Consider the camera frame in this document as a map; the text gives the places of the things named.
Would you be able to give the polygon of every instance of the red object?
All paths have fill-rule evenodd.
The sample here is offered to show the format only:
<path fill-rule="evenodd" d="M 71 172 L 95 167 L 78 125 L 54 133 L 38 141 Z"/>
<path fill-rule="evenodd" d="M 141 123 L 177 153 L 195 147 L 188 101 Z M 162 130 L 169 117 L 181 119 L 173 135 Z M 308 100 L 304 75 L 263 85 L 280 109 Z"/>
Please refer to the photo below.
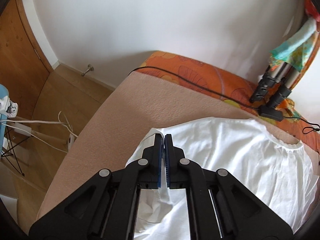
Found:
<path fill-rule="evenodd" d="M 311 15 L 317 22 L 320 22 L 320 14 L 316 7 L 313 5 L 311 0 L 304 0 L 304 6 L 306 9 L 306 14 Z"/>

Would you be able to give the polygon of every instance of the white power cord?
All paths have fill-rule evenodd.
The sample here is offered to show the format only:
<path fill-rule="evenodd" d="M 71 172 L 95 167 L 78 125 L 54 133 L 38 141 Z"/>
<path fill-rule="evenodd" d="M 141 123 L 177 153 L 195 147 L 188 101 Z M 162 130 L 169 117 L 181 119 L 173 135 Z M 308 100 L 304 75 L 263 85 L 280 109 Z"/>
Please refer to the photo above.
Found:
<path fill-rule="evenodd" d="M 26 133 L 30 134 L 31 136 L 33 136 L 34 138 L 37 138 L 38 140 L 40 140 L 40 141 L 44 142 L 46 145 L 49 145 L 49 146 L 50 146 L 50 147 L 52 147 L 53 149 L 56 149 L 56 150 L 61 151 L 61 152 L 64 152 L 64 153 L 68 153 L 68 152 L 66 152 L 66 151 L 64 151 L 64 150 L 60 150 L 60 149 L 58 149 L 58 148 L 56 148 L 56 147 L 52 146 L 51 144 L 49 144 L 49 143 L 45 142 L 44 140 L 40 139 L 39 137 L 37 137 L 37 136 L 33 135 L 32 133 L 29 133 L 28 131 L 25 131 L 25 130 L 21 129 L 21 128 L 14 127 L 14 126 L 8 125 L 8 124 L 6 124 L 6 123 L 2 123 L 2 125 L 4 125 L 4 126 L 8 126 L 8 127 L 14 128 L 14 129 L 18 129 L 18 130 L 21 130 L 21 131 L 24 131 L 24 132 L 26 132 Z"/>
<path fill-rule="evenodd" d="M 64 118 L 65 118 L 65 119 L 66 119 L 66 121 L 67 121 L 66 123 L 65 123 L 65 122 L 61 122 L 61 121 L 60 121 L 60 114 L 61 114 L 61 113 L 64 115 Z M 8 127 L 10 127 L 10 128 L 14 128 L 14 129 L 22 130 L 22 131 L 24 131 L 24 132 L 26 132 L 26 133 L 30 134 L 31 136 L 33 136 L 33 137 L 37 138 L 38 140 L 40 140 L 40 141 L 44 142 L 44 143 L 45 143 L 46 145 L 48 145 L 48 146 L 50 146 L 50 147 L 52 147 L 52 148 L 54 148 L 54 149 L 56 149 L 56 150 L 58 150 L 58 151 L 68 153 L 68 152 L 66 152 L 66 151 L 64 151 L 64 150 L 60 150 L 60 149 L 58 149 L 58 148 L 56 148 L 56 147 L 52 146 L 51 144 L 49 144 L 49 143 L 45 142 L 44 140 L 42 140 L 42 139 L 38 138 L 37 136 L 35 136 L 35 135 L 31 134 L 31 133 L 30 133 L 30 132 L 28 132 L 28 131 L 25 131 L 25 130 L 23 130 L 23 129 L 21 129 L 21 128 L 14 127 L 14 126 L 11 126 L 11 125 L 8 125 L 8 124 L 4 123 L 4 122 L 13 122 L 13 123 L 47 123 L 47 124 L 61 124 L 62 126 L 66 127 L 66 128 L 68 129 L 68 131 L 70 132 L 70 134 L 72 134 L 72 135 L 73 135 L 73 136 L 75 136 L 76 138 L 78 137 L 76 134 L 74 134 L 74 133 L 73 133 L 72 125 L 69 123 L 69 121 L 68 121 L 68 119 L 67 119 L 66 115 L 65 115 L 62 111 L 60 111 L 60 112 L 59 112 L 59 114 L 58 114 L 58 120 L 59 120 L 58 122 L 55 122 L 55 121 L 40 121 L 40 120 L 16 121 L 16 120 L 6 119 L 6 120 L 0 120 L 0 124 L 2 124 L 2 125 L 4 125 L 4 126 L 8 126 Z"/>

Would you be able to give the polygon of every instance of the white cloth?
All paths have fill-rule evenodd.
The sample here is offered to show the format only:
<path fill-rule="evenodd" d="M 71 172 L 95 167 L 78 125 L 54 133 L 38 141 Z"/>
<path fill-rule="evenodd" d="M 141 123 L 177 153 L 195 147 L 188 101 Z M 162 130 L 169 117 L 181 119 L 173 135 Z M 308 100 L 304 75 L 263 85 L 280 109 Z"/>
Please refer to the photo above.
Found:
<path fill-rule="evenodd" d="M 286 221 L 293 232 L 316 193 L 318 176 L 303 143 L 288 145 L 253 119 L 208 117 L 155 129 L 141 141 L 127 164 L 142 157 L 152 146 L 154 134 L 172 134 L 173 145 L 202 168 L 224 168 Z M 162 167 L 161 188 L 142 190 L 134 239 L 190 239 L 184 189 L 166 187 Z"/>

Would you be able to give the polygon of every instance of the orange patterned cloth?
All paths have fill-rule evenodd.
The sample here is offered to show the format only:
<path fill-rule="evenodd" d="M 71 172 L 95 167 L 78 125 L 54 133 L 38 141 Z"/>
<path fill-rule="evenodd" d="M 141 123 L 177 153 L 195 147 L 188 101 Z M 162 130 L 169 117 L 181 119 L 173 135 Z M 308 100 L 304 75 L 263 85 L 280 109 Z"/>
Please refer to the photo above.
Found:
<path fill-rule="evenodd" d="M 144 66 L 154 66 L 162 68 L 164 70 L 168 70 L 172 73 L 178 74 L 179 76 L 189 81 L 192 81 L 193 83 L 196 83 L 197 85 L 208 88 L 210 90 L 214 90 L 247 105 L 250 105 L 249 98 L 256 88 L 256 85 L 254 85 L 253 83 L 223 69 L 191 58 L 162 51 L 153 53 L 141 65 L 141 67 Z M 217 96 L 216 94 L 200 89 L 165 71 L 152 68 L 143 68 L 138 69 L 137 71 L 147 75 L 162 78 L 170 82 L 174 82 L 178 85 L 195 90 L 199 93 L 203 93 L 210 97 L 220 99 L 228 104 L 239 107 L 251 114 L 258 116 L 257 112 L 253 109 L 241 106 L 229 99 L 225 99 L 223 97 Z M 258 107 L 262 103 L 265 102 L 256 102 L 252 106 Z M 292 114 L 289 114 L 286 109 L 281 110 L 283 111 L 284 116 L 292 116 Z M 295 117 L 300 117 L 299 113 L 297 113 L 294 109 L 291 109 L 291 112 L 292 111 L 294 111 Z M 261 118 L 295 136 L 296 138 L 310 146 L 313 150 L 318 152 L 318 145 L 320 145 L 320 135 L 317 132 L 311 132 L 307 135 L 304 135 L 302 133 L 302 129 L 308 125 L 306 125 L 306 123 L 304 123 L 303 121 L 298 119 L 284 119 L 281 122 L 277 122 L 269 118 Z"/>

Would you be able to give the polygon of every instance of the white extension socket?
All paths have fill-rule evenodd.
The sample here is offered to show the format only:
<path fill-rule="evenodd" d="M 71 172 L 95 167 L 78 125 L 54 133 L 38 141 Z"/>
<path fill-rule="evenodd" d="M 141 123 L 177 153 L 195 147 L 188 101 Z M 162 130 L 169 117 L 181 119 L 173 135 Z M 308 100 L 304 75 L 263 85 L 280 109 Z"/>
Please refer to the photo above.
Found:
<path fill-rule="evenodd" d="M 69 141 L 68 141 L 68 151 L 70 151 L 71 146 L 73 145 L 74 142 L 75 142 L 75 136 L 70 134 Z"/>

